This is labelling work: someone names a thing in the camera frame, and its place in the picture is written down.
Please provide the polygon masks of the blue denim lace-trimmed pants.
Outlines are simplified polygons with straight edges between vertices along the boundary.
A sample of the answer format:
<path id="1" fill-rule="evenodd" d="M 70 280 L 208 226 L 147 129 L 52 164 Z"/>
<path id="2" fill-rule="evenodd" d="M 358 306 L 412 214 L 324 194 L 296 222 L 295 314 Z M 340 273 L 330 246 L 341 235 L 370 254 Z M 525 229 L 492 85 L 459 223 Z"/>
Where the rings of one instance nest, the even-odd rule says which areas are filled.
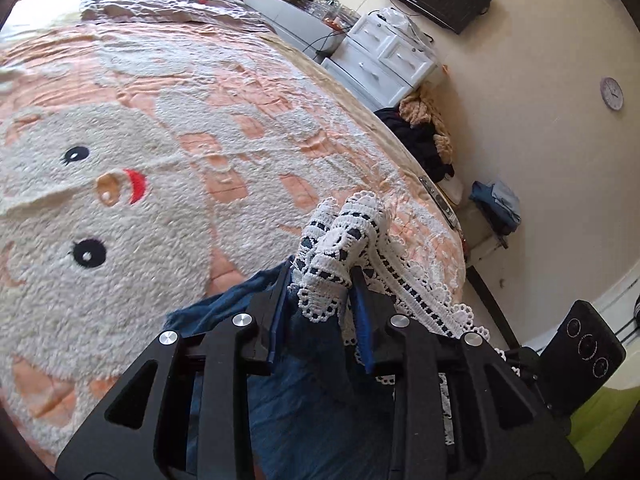
<path id="1" fill-rule="evenodd" d="M 261 479 L 382 479 L 392 440 L 393 376 L 369 375 L 349 309 L 350 271 L 430 332 L 476 330 L 470 307 L 410 261 L 388 235 L 378 196 L 328 198 L 312 213 L 286 267 L 292 314 L 271 375 L 247 382 L 250 440 Z"/>

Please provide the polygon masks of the green jacket sleeve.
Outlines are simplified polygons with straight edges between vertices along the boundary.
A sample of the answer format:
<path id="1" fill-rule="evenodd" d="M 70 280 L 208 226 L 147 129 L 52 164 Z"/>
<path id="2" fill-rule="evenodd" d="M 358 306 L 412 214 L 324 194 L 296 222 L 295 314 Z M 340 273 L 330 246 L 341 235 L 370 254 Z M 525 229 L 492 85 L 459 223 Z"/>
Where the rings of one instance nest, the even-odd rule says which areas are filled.
<path id="1" fill-rule="evenodd" d="M 639 402 L 639 387 L 600 388 L 570 416 L 568 440 L 591 469 L 613 444 Z"/>

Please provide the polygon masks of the pile of clothes on chair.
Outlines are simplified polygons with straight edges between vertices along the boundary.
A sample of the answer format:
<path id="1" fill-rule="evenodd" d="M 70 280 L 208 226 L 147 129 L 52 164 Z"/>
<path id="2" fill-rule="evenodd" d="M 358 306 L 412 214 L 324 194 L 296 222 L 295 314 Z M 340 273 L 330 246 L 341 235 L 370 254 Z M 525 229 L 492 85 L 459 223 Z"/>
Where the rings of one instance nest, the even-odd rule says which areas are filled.
<path id="1" fill-rule="evenodd" d="M 454 144 L 431 90 L 424 84 L 375 116 L 434 182 L 454 176 Z"/>

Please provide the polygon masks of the orange plush bear bedspread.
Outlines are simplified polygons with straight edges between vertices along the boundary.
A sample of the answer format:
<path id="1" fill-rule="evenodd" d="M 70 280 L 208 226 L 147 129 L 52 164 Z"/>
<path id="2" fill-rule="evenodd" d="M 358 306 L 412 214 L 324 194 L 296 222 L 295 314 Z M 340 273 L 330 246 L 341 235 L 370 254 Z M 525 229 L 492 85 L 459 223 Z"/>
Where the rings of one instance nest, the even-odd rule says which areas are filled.
<path id="1" fill-rule="evenodd" d="M 1 29 L 1 402 L 53 466 L 170 311 L 384 203 L 456 304 L 462 244 L 370 110 L 235 0 L 18 0 Z"/>

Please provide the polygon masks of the white drawer cabinet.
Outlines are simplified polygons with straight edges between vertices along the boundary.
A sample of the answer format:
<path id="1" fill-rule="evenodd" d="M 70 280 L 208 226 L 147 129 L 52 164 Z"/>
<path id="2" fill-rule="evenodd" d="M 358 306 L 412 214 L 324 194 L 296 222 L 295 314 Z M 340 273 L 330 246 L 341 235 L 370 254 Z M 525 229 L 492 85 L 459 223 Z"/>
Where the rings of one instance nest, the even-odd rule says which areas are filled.
<path id="1" fill-rule="evenodd" d="M 393 8 L 360 16 L 322 66 L 372 112 L 445 78 L 433 39 Z"/>

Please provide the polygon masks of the white low tv bench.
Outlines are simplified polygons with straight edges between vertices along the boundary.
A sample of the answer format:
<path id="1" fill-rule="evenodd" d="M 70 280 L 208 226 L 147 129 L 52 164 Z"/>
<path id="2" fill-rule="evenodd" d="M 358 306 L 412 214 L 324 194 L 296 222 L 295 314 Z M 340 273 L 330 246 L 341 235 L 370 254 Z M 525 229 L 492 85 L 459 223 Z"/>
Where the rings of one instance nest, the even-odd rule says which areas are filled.
<path id="1" fill-rule="evenodd" d="M 331 26 L 284 0 L 243 0 L 253 8 L 276 34 L 308 58 L 321 64 L 345 38 Z"/>

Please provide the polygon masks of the round wall clock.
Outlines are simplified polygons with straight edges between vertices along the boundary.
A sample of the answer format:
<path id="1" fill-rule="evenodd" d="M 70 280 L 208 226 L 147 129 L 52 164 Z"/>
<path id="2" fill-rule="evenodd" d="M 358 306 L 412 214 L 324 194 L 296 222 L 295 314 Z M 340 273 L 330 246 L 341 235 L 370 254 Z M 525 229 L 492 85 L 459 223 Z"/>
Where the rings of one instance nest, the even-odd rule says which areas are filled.
<path id="1" fill-rule="evenodd" d="M 624 92 L 616 79 L 604 77 L 600 81 L 600 95 L 609 110 L 619 112 L 624 106 Z"/>

